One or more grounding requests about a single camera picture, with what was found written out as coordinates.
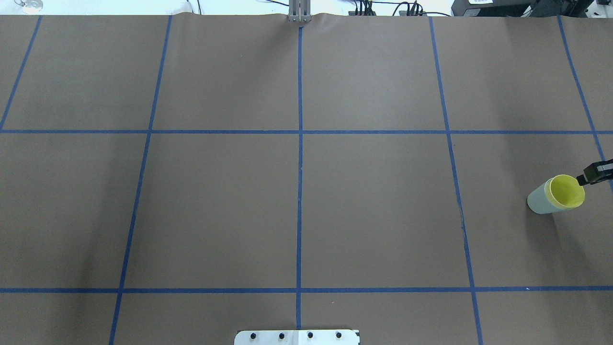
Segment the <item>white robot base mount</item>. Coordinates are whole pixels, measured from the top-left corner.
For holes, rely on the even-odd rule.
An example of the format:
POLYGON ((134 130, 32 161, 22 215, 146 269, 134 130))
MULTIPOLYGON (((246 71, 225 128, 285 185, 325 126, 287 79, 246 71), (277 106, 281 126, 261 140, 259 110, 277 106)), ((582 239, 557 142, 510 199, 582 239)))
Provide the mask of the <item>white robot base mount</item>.
POLYGON ((358 330, 245 330, 236 334, 235 345, 360 345, 358 330))

